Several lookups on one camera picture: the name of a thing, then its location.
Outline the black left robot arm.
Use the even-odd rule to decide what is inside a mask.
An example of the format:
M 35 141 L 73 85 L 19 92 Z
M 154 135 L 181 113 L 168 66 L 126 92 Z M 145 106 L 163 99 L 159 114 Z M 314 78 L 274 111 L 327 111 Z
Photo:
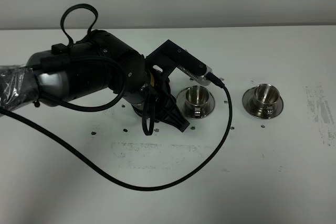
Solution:
M 109 32 L 95 30 L 76 43 L 33 54 L 25 66 L 2 66 L 1 113 L 30 103 L 99 112 L 124 99 L 141 117 L 146 135 L 158 122 L 184 131 L 188 121 L 169 85 L 181 54 L 166 41 L 144 56 Z

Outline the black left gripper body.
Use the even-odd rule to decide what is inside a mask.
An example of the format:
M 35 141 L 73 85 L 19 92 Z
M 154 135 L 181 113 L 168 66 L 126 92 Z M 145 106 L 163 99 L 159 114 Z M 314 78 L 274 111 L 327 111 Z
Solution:
M 157 100 L 171 94 L 169 76 L 161 75 L 156 69 L 136 68 L 130 70 L 130 104 L 139 116 L 157 120 Z

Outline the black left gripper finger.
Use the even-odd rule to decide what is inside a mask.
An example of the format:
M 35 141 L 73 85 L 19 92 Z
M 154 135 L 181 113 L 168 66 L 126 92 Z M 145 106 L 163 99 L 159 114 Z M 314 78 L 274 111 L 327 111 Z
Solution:
M 157 100 L 157 120 L 175 127 L 180 132 L 184 132 L 190 125 L 179 110 L 175 98 L 167 93 Z

